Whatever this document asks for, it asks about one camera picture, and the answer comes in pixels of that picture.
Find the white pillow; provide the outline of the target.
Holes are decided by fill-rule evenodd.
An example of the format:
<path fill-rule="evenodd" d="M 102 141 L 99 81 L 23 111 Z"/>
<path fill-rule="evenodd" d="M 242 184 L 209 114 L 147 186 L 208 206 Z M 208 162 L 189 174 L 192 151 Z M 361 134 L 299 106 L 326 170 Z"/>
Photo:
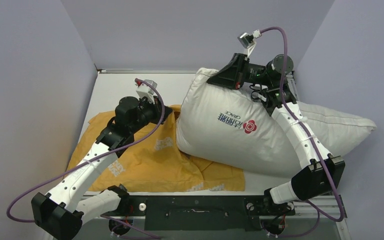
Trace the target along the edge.
<path fill-rule="evenodd" d="M 246 171 L 291 178 L 301 169 L 280 125 L 247 90 L 206 83 L 215 69 L 200 68 L 176 124 L 178 148 L 189 155 Z M 376 129 L 367 118 L 299 102 L 303 116 L 334 156 L 344 156 Z"/>

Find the yellow and blue pillowcase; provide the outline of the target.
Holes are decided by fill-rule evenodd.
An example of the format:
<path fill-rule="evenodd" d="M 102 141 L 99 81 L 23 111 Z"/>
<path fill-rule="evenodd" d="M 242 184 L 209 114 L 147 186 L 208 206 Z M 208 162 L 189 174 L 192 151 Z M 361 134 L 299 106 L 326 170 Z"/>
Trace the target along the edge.
<path fill-rule="evenodd" d="M 244 191 L 240 168 L 181 152 L 176 126 L 180 105 L 171 105 L 172 114 L 144 141 L 124 154 L 93 182 L 91 192 L 122 184 L 130 192 Z"/>

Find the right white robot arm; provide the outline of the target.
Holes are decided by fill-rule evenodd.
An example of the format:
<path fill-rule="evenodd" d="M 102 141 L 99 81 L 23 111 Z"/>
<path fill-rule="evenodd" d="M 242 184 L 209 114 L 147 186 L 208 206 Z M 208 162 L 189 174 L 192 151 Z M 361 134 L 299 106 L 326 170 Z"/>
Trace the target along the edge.
<path fill-rule="evenodd" d="M 275 214 L 288 202 L 309 203 L 313 197 L 332 192 L 339 208 L 339 218 L 319 208 L 317 211 L 340 222 L 345 218 L 345 210 L 337 187 L 345 161 L 341 156 L 333 156 L 324 147 L 304 119 L 296 97 L 285 82 L 286 75 L 293 68 L 293 60 L 285 53 L 277 55 L 265 66 L 250 63 L 247 54 L 235 53 L 230 62 L 206 82 L 230 90 L 238 90 L 244 83 L 260 85 L 258 99 L 268 115 L 280 125 L 294 148 L 300 172 L 289 182 L 265 190 L 263 209 L 269 214 Z"/>

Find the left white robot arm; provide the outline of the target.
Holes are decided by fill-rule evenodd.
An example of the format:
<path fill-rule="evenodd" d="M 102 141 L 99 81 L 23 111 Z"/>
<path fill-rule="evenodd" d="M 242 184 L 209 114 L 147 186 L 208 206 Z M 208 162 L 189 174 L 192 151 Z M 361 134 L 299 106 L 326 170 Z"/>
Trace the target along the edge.
<path fill-rule="evenodd" d="M 31 200 L 34 223 L 57 240 L 72 240 L 88 221 L 113 211 L 128 211 L 129 194 L 118 186 L 82 200 L 95 180 L 118 160 L 127 148 L 139 143 L 135 133 L 154 124 L 157 129 L 172 109 L 154 96 L 123 97 L 84 158 L 64 173 L 63 180 L 46 194 L 37 193 Z"/>

